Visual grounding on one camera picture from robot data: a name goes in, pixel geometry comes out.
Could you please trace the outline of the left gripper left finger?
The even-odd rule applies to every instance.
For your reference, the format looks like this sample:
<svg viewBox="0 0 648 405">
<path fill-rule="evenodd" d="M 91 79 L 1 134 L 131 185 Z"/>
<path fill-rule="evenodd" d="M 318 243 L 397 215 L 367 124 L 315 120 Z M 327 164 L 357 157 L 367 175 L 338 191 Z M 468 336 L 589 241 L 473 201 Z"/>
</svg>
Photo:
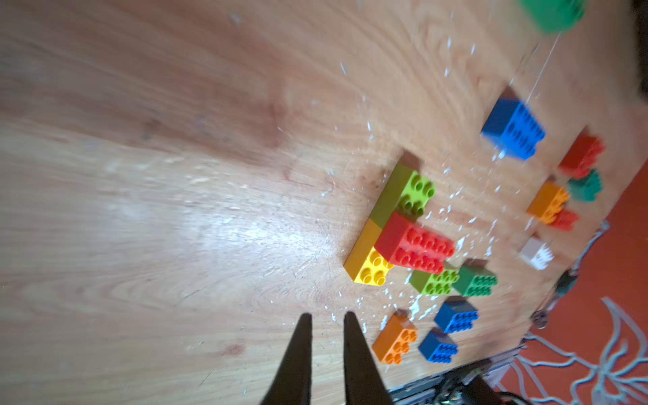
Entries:
<svg viewBox="0 0 648 405">
<path fill-rule="evenodd" d="M 310 404 L 312 399 L 312 315 L 304 313 L 262 404 Z"/>
</svg>

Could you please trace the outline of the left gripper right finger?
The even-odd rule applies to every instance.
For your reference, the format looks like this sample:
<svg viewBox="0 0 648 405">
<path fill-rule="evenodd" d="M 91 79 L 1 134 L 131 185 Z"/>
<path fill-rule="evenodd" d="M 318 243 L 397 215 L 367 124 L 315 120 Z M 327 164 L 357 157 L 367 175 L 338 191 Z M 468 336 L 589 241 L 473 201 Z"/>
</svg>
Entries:
<svg viewBox="0 0 648 405">
<path fill-rule="evenodd" d="M 344 317 L 344 387 L 347 404 L 393 404 L 354 312 Z"/>
</svg>

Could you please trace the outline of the yellow lego brick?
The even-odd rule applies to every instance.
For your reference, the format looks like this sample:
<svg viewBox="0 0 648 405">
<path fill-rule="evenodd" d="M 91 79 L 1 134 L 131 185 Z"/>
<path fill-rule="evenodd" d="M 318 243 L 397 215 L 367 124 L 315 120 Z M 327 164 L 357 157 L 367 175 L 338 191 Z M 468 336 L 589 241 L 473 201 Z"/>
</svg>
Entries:
<svg viewBox="0 0 648 405">
<path fill-rule="evenodd" d="M 375 244 L 381 233 L 381 227 L 368 219 L 344 263 L 354 283 L 380 287 L 386 282 L 393 265 L 376 251 Z"/>
</svg>

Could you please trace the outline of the lime green lego brick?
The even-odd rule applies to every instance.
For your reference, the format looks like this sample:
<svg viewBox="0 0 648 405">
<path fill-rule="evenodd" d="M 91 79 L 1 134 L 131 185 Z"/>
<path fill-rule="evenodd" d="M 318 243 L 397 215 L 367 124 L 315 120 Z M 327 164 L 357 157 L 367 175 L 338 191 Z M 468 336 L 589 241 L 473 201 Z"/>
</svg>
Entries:
<svg viewBox="0 0 648 405">
<path fill-rule="evenodd" d="M 393 212 L 416 221 L 425 213 L 426 205 L 435 192 L 436 186 L 432 180 L 415 169 L 396 164 L 371 211 L 370 219 L 381 228 L 385 227 Z"/>
</svg>

